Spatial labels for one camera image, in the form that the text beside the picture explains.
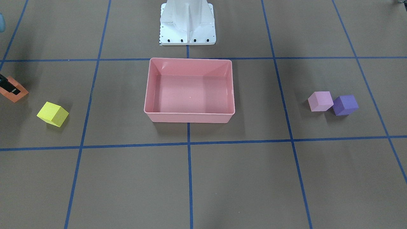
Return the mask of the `light pink foam block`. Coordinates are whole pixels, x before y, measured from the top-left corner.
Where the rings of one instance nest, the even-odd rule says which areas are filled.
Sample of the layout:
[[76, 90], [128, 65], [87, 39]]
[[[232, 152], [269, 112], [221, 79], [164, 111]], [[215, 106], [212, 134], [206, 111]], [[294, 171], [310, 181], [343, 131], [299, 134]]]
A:
[[316, 91], [307, 101], [312, 112], [325, 112], [334, 105], [329, 91]]

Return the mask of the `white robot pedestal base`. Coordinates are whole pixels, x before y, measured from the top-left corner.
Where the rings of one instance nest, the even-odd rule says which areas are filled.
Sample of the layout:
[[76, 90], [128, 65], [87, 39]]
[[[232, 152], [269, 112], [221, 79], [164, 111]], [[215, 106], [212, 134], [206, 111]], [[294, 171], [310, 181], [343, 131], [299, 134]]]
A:
[[214, 8], [206, 0], [168, 0], [160, 9], [160, 45], [216, 43]]

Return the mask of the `pink plastic bin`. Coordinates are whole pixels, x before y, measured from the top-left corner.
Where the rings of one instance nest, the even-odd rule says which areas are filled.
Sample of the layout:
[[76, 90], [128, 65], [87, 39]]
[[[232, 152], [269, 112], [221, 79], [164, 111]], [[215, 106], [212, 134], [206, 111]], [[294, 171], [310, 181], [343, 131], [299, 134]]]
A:
[[151, 58], [144, 113], [156, 123], [228, 123], [236, 112], [232, 61]]

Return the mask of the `yellow foam block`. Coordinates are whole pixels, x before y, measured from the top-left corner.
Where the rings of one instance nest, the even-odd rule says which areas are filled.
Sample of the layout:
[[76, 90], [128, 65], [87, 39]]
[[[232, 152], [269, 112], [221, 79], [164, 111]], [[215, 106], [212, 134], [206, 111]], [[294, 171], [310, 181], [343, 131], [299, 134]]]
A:
[[43, 107], [37, 113], [37, 117], [42, 119], [44, 122], [61, 127], [65, 120], [67, 119], [69, 113], [63, 107], [46, 102]]

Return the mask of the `orange foam block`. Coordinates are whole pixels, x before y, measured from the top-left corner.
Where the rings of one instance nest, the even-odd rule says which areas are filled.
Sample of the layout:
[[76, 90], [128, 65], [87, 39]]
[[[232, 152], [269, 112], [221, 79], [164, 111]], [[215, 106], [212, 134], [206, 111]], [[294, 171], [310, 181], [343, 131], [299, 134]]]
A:
[[1, 88], [1, 94], [4, 95], [6, 98], [8, 98], [9, 100], [11, 100], [12, 102], [17, 102], [18, 100], [20, 100], [22, 97], [26, 96], [27, 94], [29, 94], [28, 90], [26, 90], [19, 82], [17, 82], [13, 77], [9, 76], [7, 77], [8, 81], [15, 86], [20, 92], [15, 95], [12, 92], [8, 92], [7, 90], [5, 90], [4, 88]]

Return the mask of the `purple foam block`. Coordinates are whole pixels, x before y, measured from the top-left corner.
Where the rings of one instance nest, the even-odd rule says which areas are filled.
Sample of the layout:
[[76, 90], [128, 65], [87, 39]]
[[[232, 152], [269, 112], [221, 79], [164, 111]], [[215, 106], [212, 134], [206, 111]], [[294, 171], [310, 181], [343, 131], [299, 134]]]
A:
[[359, 109], [353, 94], [341, 95], [333, 101], [333, 110], [336, 116], [350, 115]]

